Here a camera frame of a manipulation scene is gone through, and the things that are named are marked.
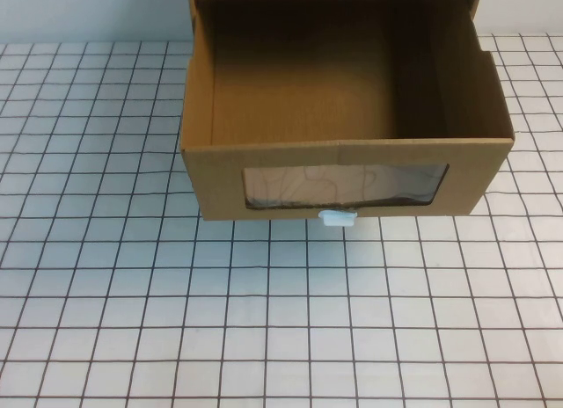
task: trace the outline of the brown cardboard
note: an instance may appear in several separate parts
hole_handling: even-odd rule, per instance
[[[514,142],[476,2],[192,0],[180,149],[203,216],[326,208],[252,208],[246,168],[416,164],[448,165],[430,204],[353,209],[468,214]]]

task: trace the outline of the box front panel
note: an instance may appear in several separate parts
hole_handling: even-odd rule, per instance
[[[313,143],[184,152],[206,220],[467,215],[511,140]]]

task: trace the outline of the cardboard edge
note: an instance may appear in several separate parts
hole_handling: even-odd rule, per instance
[[[220,153],[225,151],[246,151],[262,149],[301,149],[301,148],[321,148],[321,147],[342,147],[348,145],[373,146],[385,145],[395,148],[407,146],[421,146],[429,144],[478,144],[485,146],[512,145],[515,141],[514,132],[512,137],[500,138],[404,138],[404,139],[378,139],[378,140],[334,140],[324,142],[272,142],[264,144],[237,144],[237,145],[210,145],[210,146],[183,146],[182,151],[186,153]]]

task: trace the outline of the rectangular window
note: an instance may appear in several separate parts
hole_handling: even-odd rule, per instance
[[[361,208],[432,203],[447,164],[246,168],[248,208]]]

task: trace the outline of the cardboard drawer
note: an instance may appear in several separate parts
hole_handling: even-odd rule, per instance
[[[465,215],[514,143],[478,0],[191,0],[207,220]]]

